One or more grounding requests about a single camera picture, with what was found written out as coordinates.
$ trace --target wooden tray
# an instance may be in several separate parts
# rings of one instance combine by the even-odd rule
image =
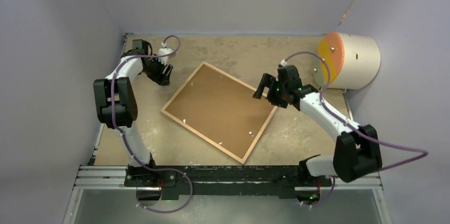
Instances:
[[[161,112],[244,164],[276,110],[255,90],[202,62]]]

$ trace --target metal frame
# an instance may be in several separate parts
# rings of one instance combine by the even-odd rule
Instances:
[[[124,35],[124,44],[122,53],[125,50],[128,35]],[[345,92],[342,92],[344,96],[345,105],[349,113],[350,119],[353,120],[353,113],[350,109],[349,102],[345,96]],[[97,155],[97,149],[100,144],[100,138],[103,131],[104,124],[100,125],[97,135],[96,144],[93,151],[93,158]],[[85,189],[128,189],[137,190],[137,187],[125,187],[125,168],[126,166],[81,166],[78,170],[77,178],[74,183],[72,195],[67,207],[66,215],[63,224],[73,224],[75,222],[76,214],[80,206],[80,201]],[[348,190],[348,189],[370,189],[372,190],[375,198],[378,215],[382,224],[391,224],[391,219],[387,210],[386,202],[383,195],[383,184],[380,179],[379,173],[366,175],[351,183],[345,183],[340,179],[336,179],[336,190]],[[139,190],[146,191],[158,191],[158,187],[139,187]],[[310,191],[311,187],[296,187],[296,191]]]

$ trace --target cylindrical container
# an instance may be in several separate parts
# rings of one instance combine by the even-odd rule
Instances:
[[[330,67],[330,88],[361,89],[380,66],[377,43],[370,37],[331,32],[322,39],[317,53]],[[326,68],[318,59],[314,61],[314,80],[320,87],[327,80]]]

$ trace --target wooden frame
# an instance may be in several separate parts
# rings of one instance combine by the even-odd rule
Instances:
[[[220,73],[223,76],[226,76],[230,79],[232,79],[233,81],[238,82],[239,84],[253,90],[256,91],[256,89],[250,85],[248,85],[247,83],[225,73],[224,71],[221,71],[220,69],[218,69],[217,67],[214,67],[210,64],[208,64],[207,62],[201,62],[201,64],[194,70],[194,72],[188,77],[188,79],[183,83],[183,85],[181,85],[181,87],[175,92],[175,94],[169,99],[169,101],[163,106],[163,108],[161,109],[161,112],[164,113],[165,115],[167,115],[168,117],[170,117],[171,119],[173,119],[174,121],[176,121],[178,124],[180,124],[181,126],[187,128],[188,130],[190,130],[191,132],[193,132],[194,134],[198,135],[199,137],[201,137],[202,139],[204,139],[205,141],[209,142],[210,144],[212,144],[213,146],[215,146],[216,148],[218,148],[219,150],[221,150],[222,152],[226,153],[228,156],[232,157],[233,159],[239,161],[240,163],[244,164],[245,161],[247,160],[248,156],[250,155],[251,151],[253,150],[253,148],[255,147],[256,143],[258,142],[259,138],[261,137],[263,131],[265,130],[265,128],[267,127],[269,121],[271,120],[273,114],[275,113],[277,107],[273,106],[273,108],[271,109],[269,115],[267,116],[267,119],[265,120],[265,122],[263,123],[263,125],[261,126],[261,128],[259,129],[258,133],[256,135],[254,135],[254,139],[250,145],[250,147],[247,149],[247,151],[245,152],[245,155],[243,157],[239,157],[236,154],[232,153],[231,151],[225,149],[224,147],[222,147],[219,143],[214,142],[212,139],[208,138],[207,136],[205,136],[204,134],[202,134],[201,132],[197,131],[196,129],[194,129],[193,127],[189,126],[188,124],[186,124],[185,122],[183,122],[183,120],[181,120],[180,118],[175,117],[174,115],[172,115],[171,113],[169,113],[167,111],[167,108],[170,106],[170,104],[174,101],[174,99],[180,94],[180,92],[185,88],[185,86],[188,85],[188,83],[193,79],[193,77],[197,74],[197,72],[203,67],[203,66],[207,66],[209,68],[211,68],[212,70]]]

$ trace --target beige tabletop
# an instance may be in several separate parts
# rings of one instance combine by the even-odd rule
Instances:
[[[158,52],[163,37],[130,36],[144,39]],[[157,165],[240,165],[216,147],[196,136],[161,113],[161,107],[202,61],[206,61],[232,76],[257,87],[263,73],[276,75],[277,65],[292,53],[316,51],[321,37],[181,37],[181,48],[169,59],[174,66],[170,85],[161,87],[145,74],[133,82],[139,108],[137,125],[147,149]],[[169,40],[169,47],[175,41]],[[313,81],[313,56],[297,56],[290,64],[298,68],[303,84]],[[326,100],[348,116],[341,90],[327,90]],[[296,165],[298,161],[316,154],[334,152],[334,141],[311,118],[289,106],[278,108],[245,165]],[[128,163],[126,150],[113,130],[101,132],[95,165],[124,166]]]

